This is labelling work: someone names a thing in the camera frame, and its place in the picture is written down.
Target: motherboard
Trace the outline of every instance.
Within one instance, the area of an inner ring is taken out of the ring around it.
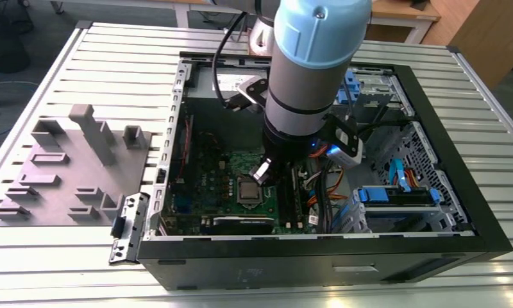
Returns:
[[[281,185],[260,187],[250,179],[261,149],[228,151],[221,143],[209,132],[193,134],[189,167],[181,163],[170,212],[164,215],[168,235],[229,234],[244,226],[241,233],[310,232],[302,223],[301,199],[293,194],[292,181],[290,189],[282,189]]]

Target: aluminum table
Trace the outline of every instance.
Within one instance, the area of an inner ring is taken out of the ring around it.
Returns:
[[[214,52],[213,30],[93,23],[70,35],[0,149],[0,200],[34,141],[38,118],[64,128],[90,103],[110,129],[153,132],[141,190],[149,191],[180,51]],[[246,36],[224,53],[246,53]],[[513,244],[513,122],[461,55],[444,47],[365,42],[353,61],[410,65]],[[417,284],[174,291],[142,266],[108,266],[109,227],[0,228],[0,305],[62,307],[513,307],[513,252]]]

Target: orange wire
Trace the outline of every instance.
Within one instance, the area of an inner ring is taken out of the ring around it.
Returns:
[[[316,158],[320,157],[326,152],[328,145],[324,145],[318,148],[317,152],[310,154],[309,157]]]

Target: wooden desk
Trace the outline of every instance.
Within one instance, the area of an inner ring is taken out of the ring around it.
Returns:
[[[205,0],[62,0],[62,2],[168,8],[176,11],[178,28],[189,28],[189,11],[240,13],[230,8],[209,5]],[[50,2],[56,13],[62,13],[62,2]],[[410,8],[409,0],[377,0],[373,3],[369,39],[418,44],[430,25],[438,19],[440,14],[429,4],[421,12]]]
[[[377,0],[373,3],[373,17],[438,21],[441,15],[430,4],[426,5],[424,11],[418,11],[410,7],[410,1]]]
[[[410,0],[377,0],[366,40],[420,44],[432,24],[441,16],[428,4],[424,11],[410,7]]]

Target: green circuit board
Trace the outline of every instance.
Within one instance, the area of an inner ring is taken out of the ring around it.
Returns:
[[[196,191],[192,195],[193,214],[237,214],[277,219],[274,187],[261,189],[262,202],[254,207],[253,205],[244,207],[237,202],[237,183],[249,178],[249,170],[258,164],[260,157],[260,153],[230,152],[222,156],[216,168],[209,170],[198,165]]]

